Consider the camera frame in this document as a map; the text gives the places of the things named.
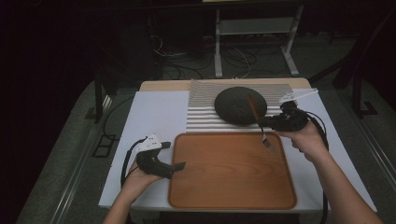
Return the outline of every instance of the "right hand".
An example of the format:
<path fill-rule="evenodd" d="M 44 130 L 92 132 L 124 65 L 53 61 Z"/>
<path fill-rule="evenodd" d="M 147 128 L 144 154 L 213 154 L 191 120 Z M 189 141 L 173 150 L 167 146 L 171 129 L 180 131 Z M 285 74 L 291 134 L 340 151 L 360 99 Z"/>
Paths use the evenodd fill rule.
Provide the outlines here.
<path fill-rule="evenodd" d="M 315 158 L 328 153 L 312 121 L 308 121 L 298 132 L 276 132 L 276 134 L 290 138 L 293 147 L 300 149 L 309 161 L 314 161 Z"/>

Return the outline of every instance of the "black device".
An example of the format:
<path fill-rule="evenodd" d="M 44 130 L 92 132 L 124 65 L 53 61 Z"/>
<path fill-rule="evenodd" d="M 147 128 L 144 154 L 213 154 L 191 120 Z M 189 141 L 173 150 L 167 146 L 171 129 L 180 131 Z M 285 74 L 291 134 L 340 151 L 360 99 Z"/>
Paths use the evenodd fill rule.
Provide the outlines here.
<path fill-rule="evenodd" d="M 283 103 L 280 106 L 282 113 L 272 117 L 265 116 L 258 119 L 259 126 L 269 127 L 280 132 L 300 131 L 308 122 L 308 115 L 305 111 L 297 108 L 293 101 Z"/>
<path fill-rule="evenodd" d="M 128 161 L 132 155 L 132 150 L 134 150 L 134 148 L 138 144 L 143 143 L 146 139 L 147 137 L 136 141 L 131 146 L 131 148 L 126 152 L 125 160 L 122 165 L 121 177 L 120 177 L 120 183 L 122 186 L 125 182 L 126 177 L 131 172 L 134 171 L 132 170 L 129 174 L 126 174 Z M 137 167 L 139 167 L 140 170 L 142 170 L 148 175 L 158 175 L 160 177 L 164 177 L 168 179 L 172 178 L 174 172 L 184 169 L 186 162 L 181 162 L 173 166 L 158 160 L 158 154 L 160 154 L 160 151 L 162 149 L 169 148 L 170 146 L 171 146 L 170 142 L 162 142 L 160 148 L 138 152 L 136 155 Z"/>
<path fill-rule="evenodd" d="M 160 177 L 170 179 L 174 172 L 184 169 L 186 162 L 169 165 L 158 160 L 158 154 L 160 151 L 164 148 L 169 148 L 171 143 L 162 142 L 161 145 L 161 148 L 137 153 L 136 163 L 139 166 L 139 169 L 148 175 L 158 175 Z"/>

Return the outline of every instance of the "metal stand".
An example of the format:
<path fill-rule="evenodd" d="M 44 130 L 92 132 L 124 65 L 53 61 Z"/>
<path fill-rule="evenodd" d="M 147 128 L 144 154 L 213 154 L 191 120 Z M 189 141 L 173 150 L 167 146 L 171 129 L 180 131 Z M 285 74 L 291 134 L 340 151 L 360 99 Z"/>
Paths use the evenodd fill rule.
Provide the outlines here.
<path fill-rule="evenodd" d="M 275 34 L 288 33 L 289 39 L 282 49 L 283 57 L 288 65 L 292 77 L 299 76 L 299 72 L 291 58 L 290 50 L 297 33 L 303 6 L 297 8 L 294 17 L 249 19 L 249 20 L 224 20 L 220 19 L 219 9 L 216 11 L 216 52 L 215 71 L 216 78 L 222 78 L 221 58 L 220 58 L 220 36 L 221 35 L 249 35 L 249 34 Z"/>

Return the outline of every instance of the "table edge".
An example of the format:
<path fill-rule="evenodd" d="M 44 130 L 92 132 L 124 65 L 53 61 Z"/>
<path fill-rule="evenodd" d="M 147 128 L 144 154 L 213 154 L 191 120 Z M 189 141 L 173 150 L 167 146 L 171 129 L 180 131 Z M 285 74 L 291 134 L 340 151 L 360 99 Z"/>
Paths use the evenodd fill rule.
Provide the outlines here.
<path fill-rule="evenodd" d="M 292 89 L 310 89 L 311 85 L 303 77 L 286 78 L 247 78 L 247 79 L 204 79 L 204 83 L 216 84 L 289 84 Z M 189 91 L 191 80 L 144 81 L 140 91 Z"/>

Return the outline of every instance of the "wire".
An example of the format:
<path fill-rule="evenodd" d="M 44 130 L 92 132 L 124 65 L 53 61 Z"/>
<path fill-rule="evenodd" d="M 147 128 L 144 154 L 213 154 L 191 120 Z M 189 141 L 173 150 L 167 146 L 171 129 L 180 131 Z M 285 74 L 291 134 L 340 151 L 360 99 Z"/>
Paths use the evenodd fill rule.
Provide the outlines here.
<path fill-rule="evenodd" d="M 206 56 L 206 54 L 208 54 L 210 52 L 214 52 L 214 49 L 209 50 L 207 52 L 204 52 L 203 55 L 198 56 L 198 57 L 188 57 L 187 53 L 183 53 L 185 55 L 183 55 L 182 57 L 178 57 L 178 58 L 166 57 L 166 61 L 169 62 L 169 63 L 189 63 L 189 62 L 194 62 L 194 61 L 203 59 Z"/>
<path fill-rule="evenodd" d="M 180 80 L 181 75 L 183 75 L 183 77 L 185 78 L 186 75 L 185 75 L 185 73 L 184 73 L 183 71 L 181 71 L 180 68 L 178 68 L 178 67 L 174 67 L 174 68 L 176 68 L 176 70 L 177 70 L 177 78 L 173 78 L 173 77 L 169 74 L 168 71 L 164 71 L 164 73 L 165 73 L 166 75 L 168 75 L 172 80 Z"/>
<path fill-rule="evenodd" d="M 234 46 L 232 46 L 232 48 L 235 49 L 236 51 L 238 51 L 238 52 L 242 55 L 242 57 L 244 57 L 245 62 L 246 62 L 246 64 L 247 64 L 247 73 L 246 73 L 244 76 L 242 76 L 241 78 L 247 77 L 247 76 L 250 74 L 250 63 L 248 62 L 248 59 L 245 57 L 245 54 L 242 53 L 239 49 L 237 49 L 237 48 L 234 47 Z"/>
<path fill-rule="evenodd" d="M 255 64 L 258 61 L 257 56 L 265 56 L 265 55 L 269 55 L 269 56 L 273 56 L 274 54 L 281 52 L 281 46 L 276 47 L 275 50 L 272 50 L 271 52 L 268 53 L 260 53 L 260 51 L 263 49 L 263 47 L 267 44 L 267 39 L 269 38 L 270 35 L 264 35 L 264 39 L 260 39 L 260 41 L 262 42 L 257 48 L 255 48 L 254 52 L 249 52 L 249 50 L 246 49 L 246 47 L 244 49 L 240 49 L 239 47 L 237 47 L 239 49 L 240 52 L 242 52 L 245 55 L 245 59 L 242 58 L 242 61 L 244 62 L 244 64 L 246 64 L 246 61 L 248 61 L 249 65 L 250 65 L 250 73 L 249 75 L 252 75 L 252 71 L 264 71 L 264 72 L 269 72 L 271 74 L 278 74 L 282 71 L 286 70 L 286 67 L 281 69 L 281 70 L 277 70 L 277 71 L 272 71 L 269 69 L 253 69 L 253 67 L 251 65 Z M 224 44 L 224 42 L 227 41 L 228 38 L 223 38 L 222 39 L 222 46 L 227 46 L 227 47 L 231 47 L 231 44 Z M 235 64 L 231 61 L 237 62 L 237 63 L 241 63 L 241 58 L 240 57 L 236 57 L 234 55 L 232 55 L 228 50 L 222 49 L 221 50 L 222 53 L 222 57 L 221 59 L 224 60 L 226 63 L 228 63 L 231 66 L 234 67 L 238 67 L 238 68 L 246 68 L 246 66 L 240 66 L 239 64 Z"/>
<path fill-rule="evenodd" d="M 200 72 L 198 72 L 197 69 L 193 69 L 193 68 L 189 68 L 189 67 L 186 67 L 186 66 L 178 65 L 178 64 L 175 64 L 175 63 L 165 63 L 165 64 L 169 65 L 169 66 L 176 67 L 176 68 L 184 68 L 184 69 L 187 69 L 187 70 L 191 70 L 191 71 L 195 72 L 196 74 L 198 74 L 200 79 L 204 79 L 204 76 Z"/>
<path fill-rule="evenodd" d="M 121 178 L 120 178 L 121 186 L 123 186 L 123 184 L 124 184 L 124 182 L 125 182 L 125 179 L 126 179 L 126 177 L 127 177 L 127 175 L 125 174 L 125 173 L 126 173 L 126 167 L 128 166 L 128 161 L 129 161 L 129 159 L 131 159 L 132 150 L 134 150 L 134 148 L 137 146 L 137 144 L 144 142 L 146 139 L 147 139 L 147 137 L 146 137 L 146 138 L 143 138 L 143 139 L 137 140 L 137 141 L 131 146 L 131 148 L 129 148 L 129 150 L 126 152 L 125 159 L 124 159 L 124 163 L 123 163 L 123 165 L 122 165 L 122 171 L 121 171 Z"/>
<path fill-rule="evenodd" d="M 166 54 L 166 57 L 178 57 L 188 55 L 188 52 L 176 53 L 176 54 Z"/>
<path fill-rule="evenodd" d="M 326 223 L 328 213 L 329 213 L 329 205 L 328 205 L 326 194 L 323 192 L 323 214 L 322 214 L 319 224 Z"/>
<path fill-rule="evenodd" d="M 119 103 L 118 105 L 116 105 L 113 109 L 111 109 L 110 112 L 108 113 L 108 115 L 106 116 L 106 119 L 105 119 L 105 122 L 104 122 L 103 128 L 102 128 L 102 132 L 103 132 L 104 137 L 107 138 L 108 140 L 111 140 L 111 141 L 120 141 L 119 138 L 110 137 L 110 136 L 106 133 L 106 125 L 107 125 L 108 118 L 110 118 L 110 115 L 111 115 L 117 108 L 119 108 L 121 105 L 125 104 L 126 102 L 130 101 L 130 100 L 133 99 L 133 98 L 134 98 L 134 97 L 131 96 L 131 97 L 129 97 L 128 99 L 122 101 L 121 103 Z"/>
<path fill-rule="evenodd" d="M 135 171 L 137 168 L 139 168 L 139 166 L 136 166 L 134 169 L 132 169 L 132 171 L 130 171 L 130 172 L 128 173 L 128 175 L 125 176 L 125 179 L 128 178 L 128 176 L 129 176 L 133 171 Z"/>
<path fill-rule="evenodd" d="M 324 124 L 323 120 L 322 120 L 318 115 L 316 115 L 316 114 L 314 114 L 314 113 L 312 113 L 312 112 L 307 112 L 307 111 L 305 111 L 305 113 L 310 114 L 310 115 L 313 115 L 313 116 L 315 116 L 317 119 L 319 119 L 319 120 L 320 120 L 320 123 L 322 124 L 322 128 L 323 128 L 324 134 L 327 134 L 326 125 Z"/>
<path fill-rule="evenodd" d="M 160 38 L 158 35 L 152 35 L 151 37 L 155 37 L 157 39 L 160 40 L 160 46 L 157 49 L 153 49 L 154 52 L 156 52 L 157 54 L 159 54 L 160 56 L 165 57 L 166 56 L 166 52 L 162 50 L 163 47 L 163 39 Z"/>

